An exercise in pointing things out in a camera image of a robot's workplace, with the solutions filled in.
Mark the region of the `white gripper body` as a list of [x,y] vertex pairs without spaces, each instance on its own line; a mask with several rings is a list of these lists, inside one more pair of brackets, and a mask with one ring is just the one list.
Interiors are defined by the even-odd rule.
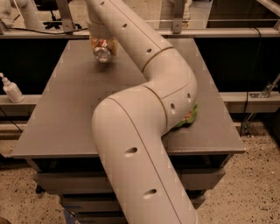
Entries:
[[90,35],[97,39],[112,39],[114,37],[102,21],[88,19],[87,28]]

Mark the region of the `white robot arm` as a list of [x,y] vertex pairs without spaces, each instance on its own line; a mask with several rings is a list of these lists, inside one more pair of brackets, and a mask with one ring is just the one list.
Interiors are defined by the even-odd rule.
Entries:
[[197,81],[172,44],[123,0],[86,0],[89,29],[116,38],[146,81],[94,110],[95,147],[129,224],[199,224],[161,137],[193,109]]

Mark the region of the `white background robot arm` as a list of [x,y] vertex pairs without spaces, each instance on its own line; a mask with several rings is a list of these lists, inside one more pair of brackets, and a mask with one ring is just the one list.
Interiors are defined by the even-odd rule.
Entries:
[[17,10],[27,29],[39,30],[43,28],[34,0],[0,0],[0,20],[8,28],[12,26],[12,8]]

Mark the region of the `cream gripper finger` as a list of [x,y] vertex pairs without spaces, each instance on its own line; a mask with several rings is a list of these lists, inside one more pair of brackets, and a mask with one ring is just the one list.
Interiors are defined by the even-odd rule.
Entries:
[[111,38],[108,41],[108,48],[114,56],[117,55],[117,47],[118,47],[117,41],[114,38]]
[[98,57],[98,51],[99,51],[99,39],[95,38],[93,36],[89,37],[89,42],[93,51],[93,54],[95,57]]

